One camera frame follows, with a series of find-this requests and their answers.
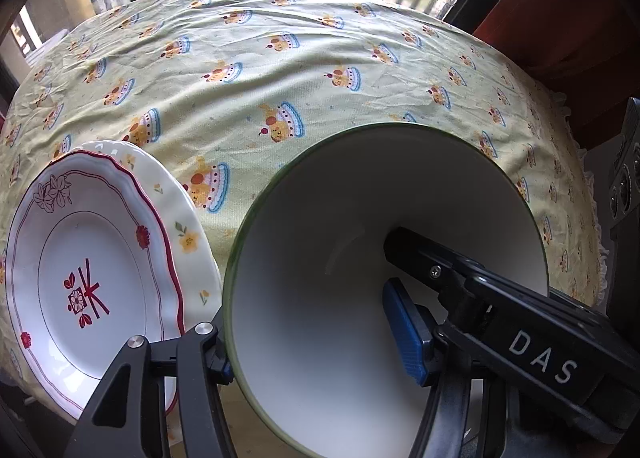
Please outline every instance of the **silver screw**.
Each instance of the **silver screw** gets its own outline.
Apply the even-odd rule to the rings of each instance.
[[[204,323],[196,324],[196,333],[200,335],[206,335],[208,333],[211,333],[212,330],[213,330],[213,325],[211,323],[207,323],[206,321]]]
[[[145,338],[142,335],[134,335],[127,341],[127,346],[129,348],[139,348],[143,342],[145,342]]]

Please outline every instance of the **white plate with red rim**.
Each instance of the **white plate with red rim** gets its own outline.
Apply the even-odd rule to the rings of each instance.
[[[74,418],[129,337],[154,342],[184,332],[160,216],[108,155],[72,151],[32,182],[9,232],[5,282],[27,363]],[[168,409],[175,386],[166,380]]]

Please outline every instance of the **blue rubber pad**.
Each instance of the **blue rubber pad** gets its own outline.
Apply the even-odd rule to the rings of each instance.
[[[386,282],[382,289],[382,307],[396,339],[405,371],[419,386],[423,385],[428,373],[422,361],[422,342],[390,282]]]

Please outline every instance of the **yellow patterned tablecloth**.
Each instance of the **yellow patterned tablecloth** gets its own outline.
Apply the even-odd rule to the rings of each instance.
[[[11,104],[0,247],[47,162],[86,141],[127,139],[188,188],[224,273],[236,229],[278,168],[374,121],[428,124],[482,150],[529,204],[551,285],[595,302],[591,194],[552,95],[465,32],[376,0],[139,0],[81,24]],[[203,185],[213,166],[226,176],[214,193]],[[50,406],[0,291],[1,363]]]

